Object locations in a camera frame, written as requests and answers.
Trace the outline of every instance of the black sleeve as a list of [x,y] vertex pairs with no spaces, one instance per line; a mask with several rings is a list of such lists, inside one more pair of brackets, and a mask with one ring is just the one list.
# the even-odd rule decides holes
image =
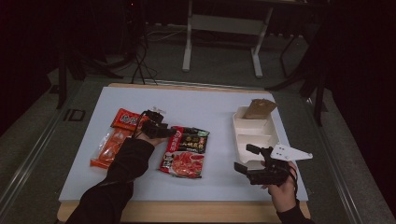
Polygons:
[[127,138],[106,178],[82,195],[66,224],[120,223],[122,210],[134,194],[134,179],[147,171],[153,151],[152,144]]
[[291,208],[289,211],[276,213],[279,219],[282,221],[282,224],[315,224],[314,221],[304,216],[298,201],[297,205]]

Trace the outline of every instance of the plastic food package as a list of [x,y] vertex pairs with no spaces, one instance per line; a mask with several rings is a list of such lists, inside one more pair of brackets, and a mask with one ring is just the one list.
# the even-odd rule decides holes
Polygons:
[[209,132],[173,126],[177,133],[169,138],[160,171],[169,175],[201,178]]
[[[139,117],[139,114],[121,108],[111,123],[109,131],[103,138],[98,150],[92,156],[90,165],[107,169],[111,162],[114,161],[125,138],[134,133]],[[141,124],[146,119],[147,117],[143,117],[140,120],[138,129],[141,128]]]

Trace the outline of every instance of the dark background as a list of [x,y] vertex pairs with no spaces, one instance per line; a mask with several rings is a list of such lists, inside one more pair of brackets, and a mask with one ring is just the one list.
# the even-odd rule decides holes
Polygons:
[[[111,6],[103,0],[91,3],[95,7],[90,7],[88,0],[1,1],[0,134],[50,88],[47,73],[58,67],[59,34],[66,32],[76,46],[92,57],[123,49],[121,2],[113,1]],[[212,6],[203,3],[198,10],[213,9],[213,3],[209,4]],[[144,7],[149,24],[186,24],[187,1],[148,0]],[[243,12],[238,9],[226,11],[233,15]],[[260,18],[260,10],[256,10],[246,13]],[[396,196],[390,183],[394,182],[396,156],[395,11],[394,1],[335,1],[317,34],[319,50],[305,55],[310,59],[308,66],[320,63],[318,60],[329,66],[326,86],[332,90],[393,215]],[[97,26],[92,15],[104,15],[106,22],[100,24],[105,27]]]

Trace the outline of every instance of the white tag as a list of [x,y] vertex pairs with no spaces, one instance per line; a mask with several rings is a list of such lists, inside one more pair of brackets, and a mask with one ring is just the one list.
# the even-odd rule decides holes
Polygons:
[[271,153],[272,159],[280,161],[300,161],[312,159],[314,156],[312,153],[306,153],[293,147],[287,147],[281,144],[277,144]]
[[157,112],[159,114],[166,114],[166,111],[161,110],[160,108],[157,108],[157,106],[152,107],[151,111],[152,112]]

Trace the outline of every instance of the open cardboard box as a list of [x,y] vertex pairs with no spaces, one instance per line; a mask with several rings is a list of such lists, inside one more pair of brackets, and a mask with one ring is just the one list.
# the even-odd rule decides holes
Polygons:
[[247,151],[247,144],[256,147],[274,147],[279,143],[272,113],[265,119],[243,119],[248,106],[240,106],[233,114],[233,128],[237,145],[237,159],[249,170],[263,168],[261,161],[264,157]]

